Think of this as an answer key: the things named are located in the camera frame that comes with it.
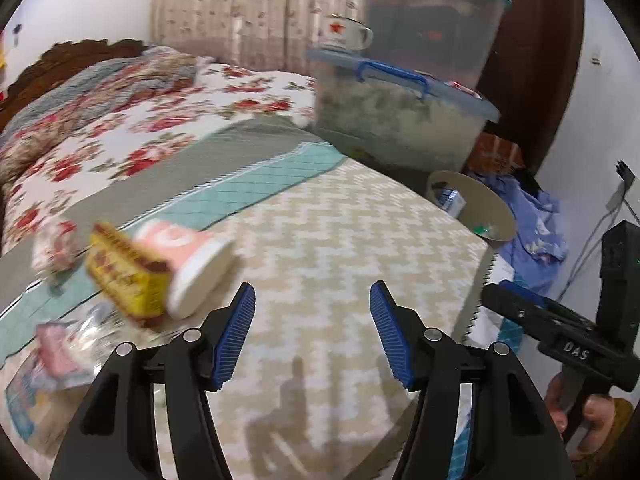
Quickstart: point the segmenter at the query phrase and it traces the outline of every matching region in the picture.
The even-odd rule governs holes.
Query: zigzag pattern
[[[391,375],[369,287],[384,279],[398,304],[450,333],[485,243],[353,160],[212,229],[232,234],[240,256],[212,301],[227,305],[243,281],[256,290],[234,376],[209,397],[234,478],[336,480],[367,457],[363,474],[375,476],[406,436],[413,397]],[[166,416],[157,424],[172,480]]]

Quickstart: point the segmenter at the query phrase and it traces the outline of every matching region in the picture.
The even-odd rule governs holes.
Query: yellow snack box
[[[165,259],[107,222],[96,223],[89,242],[87,270],[124,314],[144,323],[164,314],[172,277]]]

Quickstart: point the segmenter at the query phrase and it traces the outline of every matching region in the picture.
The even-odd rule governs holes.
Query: blue handle
[[[362,73],[364,70],[369,67],[373,70],[380,70],[380,72],[385,72],[389,75],[399,77],[402,79],[408,79],[409,81],[415,81],[422,84],[422,95],[420,96],[420,101],[424,99],[424,96],[429,93],[429,81],[425,76],[420,75],[416,72],[412,72],[411,70],[403,70],[398,68],[397,66],[388,65],[386,63],[380,63],[377,61],[363,61],[358,65],[358,81],[361,83],[364,81]]]

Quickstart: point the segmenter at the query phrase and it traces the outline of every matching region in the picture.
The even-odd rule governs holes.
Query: white wall
[[[151,0],[23,0],[4,31],[6,80],[11,84],[23,69],[54,43],[86,39],[148,41]],[[22,24],[18,46],[15,25]]]
[[[571,251],[549,293],[554,299],[622,182],[616,162],[624,160],[640,176],[640,61],[604,1],[585,0],[584,5],[584,41],[574,88],[554,143],[537,174],[540,186],[561,200]],[[597,56],[601,64],[593,64],[592,56]],[[626,206],[620,211],[620,219],[634,222]],[[594,240],[599,240],[605,230],[603,225]],[[594,319],[600,296],[599,273],[600,251],[596,250],[562,304]],[[546,388],[558,369],[534,350],[531,341],[524,345],[522,360],[539,389]],[[632,399],[637,402],[638,397],[640,389],[636,388]]]

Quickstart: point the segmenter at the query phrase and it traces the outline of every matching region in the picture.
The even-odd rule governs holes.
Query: finger
[[[578,444],[572,460],[580,460],[600,449],[609,436],[616,418],[616,405],[611,397],[592,395],[582,409],[584,420],[591,423],[591,429]]]
[[[556,428],[560,434],[564,433],[567,425],[567,418],[565,413],[560,409],[559,400],[560,395],[562,394],[562,374],[556,375],[549,386],[546,389],[545,396],[545,405],[551,414],[551,419],[553,420]]]

